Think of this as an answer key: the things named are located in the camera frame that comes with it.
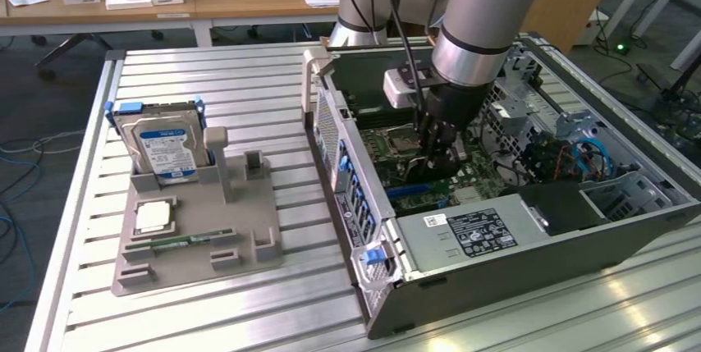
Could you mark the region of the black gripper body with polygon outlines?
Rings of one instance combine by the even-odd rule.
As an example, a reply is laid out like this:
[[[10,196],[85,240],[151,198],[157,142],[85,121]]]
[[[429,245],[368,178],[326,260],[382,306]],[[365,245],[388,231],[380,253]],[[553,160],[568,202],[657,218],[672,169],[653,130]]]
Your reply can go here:
[[[425,96],[425,112],[420,127],[436,123],[465,130],[477,118],[488,96],[488,85],[461,87],[452,84],[433,85]]]

